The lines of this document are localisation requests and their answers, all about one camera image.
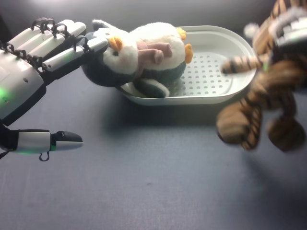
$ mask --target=gray background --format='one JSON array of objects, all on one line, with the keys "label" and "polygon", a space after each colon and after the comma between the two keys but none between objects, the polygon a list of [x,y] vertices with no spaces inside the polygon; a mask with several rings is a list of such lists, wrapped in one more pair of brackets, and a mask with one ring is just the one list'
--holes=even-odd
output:
[{"label": "gray background", "polygon": [[[0,0],[16,35],[38,17],[123,29],[164,21],[218,25],[237,32],[261,22],[273,1]],[[148,108],[92,84],[80,69],[11,128],[67,130],[81,149],[0,161],[3,230],[303,230],[307,229],[306,148],[285,155],[263,133],[246,153],[223,144],[215,117],[238,99],[203,106]],[[296,95],[307,127],[306,95]],[[265,122],[277,114],[266,114]]]}]

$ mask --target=striped plush toy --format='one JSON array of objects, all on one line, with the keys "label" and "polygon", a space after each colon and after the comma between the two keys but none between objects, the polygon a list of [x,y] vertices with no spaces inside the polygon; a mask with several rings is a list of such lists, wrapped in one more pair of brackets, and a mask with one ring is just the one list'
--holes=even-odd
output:
[{"label": "striped plush toy", "polygon": [[294,150],[306,138],[304,129],[295,120],[292,91],[306,86],[307,0],[278,0],[261,27],[250,24],[245,34],[253,37],[257,57],[228,60],[222,72],[259,71],[249,93],[218,115],[218,135],[228,144],[240,144],[245,150],[252,150],[260,139],[262,110],[282,109],[283,114],[268,124],[268,135],[282,151]]},{"label": "striped plush toy", "polygon": [[168,23],[151,23],[128,33],[93,20],[93,28],[94,32],[86,37],[107,37],[109,45],[82,69],[101,86],[119,87],[133,82],[147,97],[168,97],[168,86],[182,75],[193,58],[192,46],[183,43],[186,32]]}]

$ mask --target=perforated basket bottom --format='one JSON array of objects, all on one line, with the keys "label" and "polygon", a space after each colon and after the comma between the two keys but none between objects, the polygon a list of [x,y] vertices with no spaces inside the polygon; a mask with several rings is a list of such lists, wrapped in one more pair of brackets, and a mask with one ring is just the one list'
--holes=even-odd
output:
[{"label": "perforated basket bottom", "polygon": [[222,74],[226,57],[211,52],[196,52],[183,75],[169,87],[171,97],[217,96],[229,91],[232,77]]}]

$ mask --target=white pom-pom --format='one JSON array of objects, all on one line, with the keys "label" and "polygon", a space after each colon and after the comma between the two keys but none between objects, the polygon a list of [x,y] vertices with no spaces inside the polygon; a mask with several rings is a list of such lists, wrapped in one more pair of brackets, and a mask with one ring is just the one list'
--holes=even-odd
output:
[{"label": "white pom-pom", "polygon": [[255,23],[250,23],[244,27],[244,35],[249,39],[253,39],[253,37],[258,33],[259,25]]}]

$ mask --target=penguin plush toy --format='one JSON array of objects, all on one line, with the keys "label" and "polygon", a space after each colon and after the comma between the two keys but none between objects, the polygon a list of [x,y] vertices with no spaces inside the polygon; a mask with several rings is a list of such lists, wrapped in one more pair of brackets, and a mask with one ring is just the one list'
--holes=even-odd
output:
[{"label": "penguin plush toy", "polygon": [[165,98],[168,87],[181,77],[193,58],[191,44],[184,44],[187,33],[168,23],[151,23],[131,32],[104,21],[93,20],[94,32],[88,40],[103,36],[107,49],[82,69],[95,84],[120,87],[133,82],[146,97]]}]

